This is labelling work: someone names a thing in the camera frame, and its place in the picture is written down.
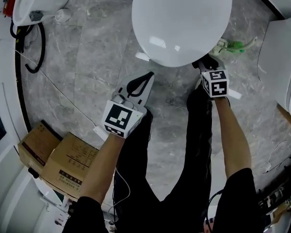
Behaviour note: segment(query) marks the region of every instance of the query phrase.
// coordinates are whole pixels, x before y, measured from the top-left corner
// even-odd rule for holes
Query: green object
[[[243,49],[243,43],[241,41],[228,41],[227,49],[240,49],[240,50],[227,50],[229,52],[244,52]]]

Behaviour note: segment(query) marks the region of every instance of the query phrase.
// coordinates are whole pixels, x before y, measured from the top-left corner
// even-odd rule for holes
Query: floor
[[[191,65],[158,67],[135,58],[140,50],[131,24],[130,0],[69,0],[73,12],[65,24],[44,23],[47,52],[41,73],[30,74],[22,58],[22,80],[26,108],[32,125],[44,119],[59,134],[68,131],[99,148],[102,140],[93,132],[99,124],[107,99],[126,75],[155,72],[156,81],[147,106],[154,115],[148,148],[147,180],[162,200],[177,182],[184,162],[188,113],[185,101],[195,86],[198,72]],[[258,42],[245,53],[226,53],[220,58],[230,74],[230,88],[242,94],[231,98],[231,106],[243,128],[253,158],[256,188],[263,188],[280,170],[263,174],[291,154],[291,126],[276,109],[276,103],[257,75],[259,50],[273,13],[260,0],[233,0],[225,39]],[[34,41],[33,30],[26,39]],[[38,37],[25,55],[38,62]],[[74,103],[87,117],[71,104]],[[220,125],[213,109],[213,160],[223,160]]]

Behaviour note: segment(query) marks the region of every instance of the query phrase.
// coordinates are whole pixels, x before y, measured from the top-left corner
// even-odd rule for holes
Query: red object
[[[15,0],[4,0],[3,14],[7,17],[12,17]]]

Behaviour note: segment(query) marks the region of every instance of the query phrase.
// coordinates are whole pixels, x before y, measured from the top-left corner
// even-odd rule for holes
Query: white marker cube
[[[108,100],[101,123],[106,131],[126,139],[143,117],[139,111]]]
[[[229,79],[227,70],[202,72],[205,91],[211,98],[226,97],[228,95]]]

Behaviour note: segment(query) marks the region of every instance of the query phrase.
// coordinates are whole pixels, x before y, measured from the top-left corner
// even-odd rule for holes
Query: white toilet
[[[13,23],[16,26],[27,26],[39,23],[64,7],[68,0],[16,0],[13,10]]]
[[[222,37],[232,0],[133,0],[132,24],[145,54],[180,67],[207,54]]]
[[[269,23],[258,74],[273,99],[291,114],[291,18]]]

